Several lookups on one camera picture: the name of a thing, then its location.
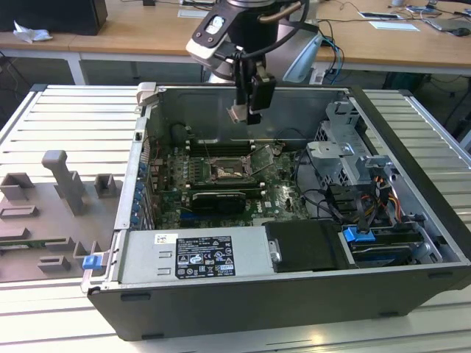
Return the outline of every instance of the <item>wooden desk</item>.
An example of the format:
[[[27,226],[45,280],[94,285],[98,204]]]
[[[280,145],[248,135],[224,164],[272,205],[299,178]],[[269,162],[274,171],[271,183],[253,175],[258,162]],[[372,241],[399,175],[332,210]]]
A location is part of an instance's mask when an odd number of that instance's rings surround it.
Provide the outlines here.
[[[387,6],[389,0],[352,0],[352,3],[362,11],[390,13]],[[424,5],[425,1],[407,1],[408,4]],[[339,20],[363,19],[351,4],[341,4],[327,1],[319,8],[318,18]],[[439,2],[438,8],[446,11],[462,11],[466,5]],[[440,18],[450,18],[453,15],[442,14]],[[420,32],[391,31],[376,29],[368,22],[334,22],[332,27],[336,43],[345,52],[345,68],[358,68],[359,65],[407,66],[420,70],[447,68],[471,69],[471,36],[456,37],[439,32],[432,26],[421,21],[409,21]],[[330,35],[326,23],[321,24],[325,35]],[[318,54],[319,60],[327,59],[326,51],[322,48]]]
[[[352,0],[360,10],[389,13],[390,0]],[[425,0],[409,4],[424,5]],[[363,19],[351,4],[326,1],[318,18]],[[442,10],[463,10],[464,4],[439,3]],[[108,18],[97,36],[61,35],[54,40],[28,44],[12,33],[0,33],[0,50],[12,57],[50,57],[68,61],[74,81],[87,83],[81,60],[120,60],[192,63],[185,45],[198,18],[179,18],[176,4],[144,7],[141,1],[107,0]],[[375,29],[368,22],[331,22],[337,44],[344,50],[344,68],[371,71],[399,71],[441,74],[471,74],[471,36],[454,37],[421,21],[411,21],[420,32]],[[328,25],[322,31],[330,34]],[[321,48],[316,69],[324,71],[333,60],[330,48]]]

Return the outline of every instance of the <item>power supply label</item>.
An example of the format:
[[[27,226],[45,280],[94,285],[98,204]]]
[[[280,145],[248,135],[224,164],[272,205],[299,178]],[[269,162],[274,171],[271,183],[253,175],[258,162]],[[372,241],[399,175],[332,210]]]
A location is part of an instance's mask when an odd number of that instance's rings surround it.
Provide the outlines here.
[[[178,279],[235,276],[235,266],[231,237],[177,239]]]

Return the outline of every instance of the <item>blue latch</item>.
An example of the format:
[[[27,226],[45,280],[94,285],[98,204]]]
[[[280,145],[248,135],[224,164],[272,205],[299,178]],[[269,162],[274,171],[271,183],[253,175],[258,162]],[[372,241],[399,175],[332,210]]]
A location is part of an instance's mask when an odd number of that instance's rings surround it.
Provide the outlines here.
[[[132,205],[132,211],[133,212],[137,213],[137,212],[139,212],[140,209],[141,209],[140,204],[133,204]]]
[[[82,268],[84,270],[101,270],[103,255],[87,255],[83,259]]]
[[[376,238],[373,232],[370,230],[368,233],[361,233],[357,230],[357,227],[348,227],[344,230],[345,239],[347,242],[350,241],[375,241]]]

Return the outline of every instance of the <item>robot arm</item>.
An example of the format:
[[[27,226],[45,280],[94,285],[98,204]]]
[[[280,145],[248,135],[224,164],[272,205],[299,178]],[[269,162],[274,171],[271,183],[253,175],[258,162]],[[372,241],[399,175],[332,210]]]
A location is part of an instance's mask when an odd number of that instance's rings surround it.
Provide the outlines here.
[[[299,21],[285,20],[301,7]],[[260,123],[259,112],[269,107],[276,85],[266,71],[266,54],[294,37],[308,11],[308,0],[222,0],[193,33],[186,46],[190,55],[220,79],[235,83],[235,102],[228,110],[234,122]],[[277,40],[280,23],[291,30]]]

